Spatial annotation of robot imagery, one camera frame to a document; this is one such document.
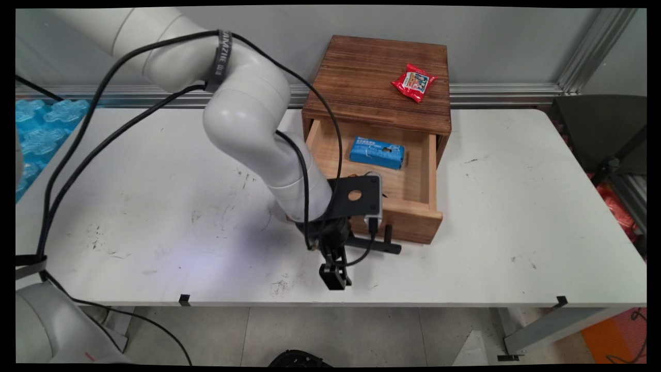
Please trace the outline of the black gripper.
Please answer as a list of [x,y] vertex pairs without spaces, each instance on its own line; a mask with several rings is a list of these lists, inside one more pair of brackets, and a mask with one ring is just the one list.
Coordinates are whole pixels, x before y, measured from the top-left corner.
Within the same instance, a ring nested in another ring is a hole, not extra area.
[[294,223],[304,235],[304,245],[308,250],[319,250],[324,263],[319,268],[321,280],[329,290],[345,290],[352,286],[347,273],[345,241],[351,234],[350,219],[347,217],[308,222],[307,230],[303,222]]

